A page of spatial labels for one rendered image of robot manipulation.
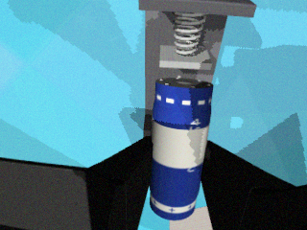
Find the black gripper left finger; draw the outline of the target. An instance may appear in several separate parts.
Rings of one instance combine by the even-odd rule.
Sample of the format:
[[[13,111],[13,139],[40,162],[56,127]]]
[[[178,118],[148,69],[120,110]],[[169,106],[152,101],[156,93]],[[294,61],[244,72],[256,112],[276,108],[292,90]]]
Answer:
[[[152,136],[89,168],[0,157],[0,224],[25,230],[138,230],[152,162]]]

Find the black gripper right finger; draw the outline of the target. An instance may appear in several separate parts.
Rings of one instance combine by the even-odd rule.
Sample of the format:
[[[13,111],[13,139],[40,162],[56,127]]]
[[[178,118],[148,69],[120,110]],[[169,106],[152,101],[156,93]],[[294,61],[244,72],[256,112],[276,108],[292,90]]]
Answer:
[[[212,230],[307,230],[307,185],[285,182],[208,140],[201,184]]]

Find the blue and white battery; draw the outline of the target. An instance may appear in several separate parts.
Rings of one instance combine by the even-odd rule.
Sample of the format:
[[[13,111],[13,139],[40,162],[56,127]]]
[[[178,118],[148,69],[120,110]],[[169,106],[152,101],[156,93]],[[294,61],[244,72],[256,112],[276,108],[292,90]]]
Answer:
[[[194,212],[211,116],[213,84],[205,80],[155,81],[150,206],[167,220]]]

